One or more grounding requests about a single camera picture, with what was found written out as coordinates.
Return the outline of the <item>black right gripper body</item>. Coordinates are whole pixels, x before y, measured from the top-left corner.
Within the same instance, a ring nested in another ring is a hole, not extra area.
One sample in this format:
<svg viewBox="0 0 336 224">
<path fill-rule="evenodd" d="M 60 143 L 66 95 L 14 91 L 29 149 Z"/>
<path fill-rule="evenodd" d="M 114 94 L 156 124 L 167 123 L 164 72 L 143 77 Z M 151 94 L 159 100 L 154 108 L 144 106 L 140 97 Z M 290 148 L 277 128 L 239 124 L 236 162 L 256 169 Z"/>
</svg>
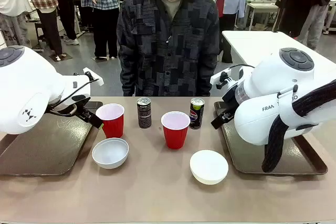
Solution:
<svg viewBox="0 0 336 224">
<path fill-rule="evenodd" d="M 238 102 L 235 98 L 236 87 L 230 88 L 222 97 L 225 103 L 225 110 L 223 111 L 222 119 L 232 119 L 235 111 L 238 108 Z"/>
</svg>

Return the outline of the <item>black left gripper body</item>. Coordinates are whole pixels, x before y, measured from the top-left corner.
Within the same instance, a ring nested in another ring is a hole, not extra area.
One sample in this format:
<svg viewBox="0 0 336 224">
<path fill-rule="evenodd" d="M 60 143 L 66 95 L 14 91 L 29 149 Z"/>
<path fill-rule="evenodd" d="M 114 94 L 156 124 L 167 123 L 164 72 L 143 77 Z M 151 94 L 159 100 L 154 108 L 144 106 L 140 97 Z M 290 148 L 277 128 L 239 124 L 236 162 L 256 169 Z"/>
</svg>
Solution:
<svg viewBox="0 0 336 224">
<path fill-rule="evenodd" d="M 71 115 L 77 116 L 83 121 L 88 121 L 91 118 L 91 112 L 85 105 L 90 101 L 90 97 L 80 94 L 72 96 L 71 99 L 75 102 L 73 105 L 76 107 L 75 112 L 71 112 Z"/>
</svg>

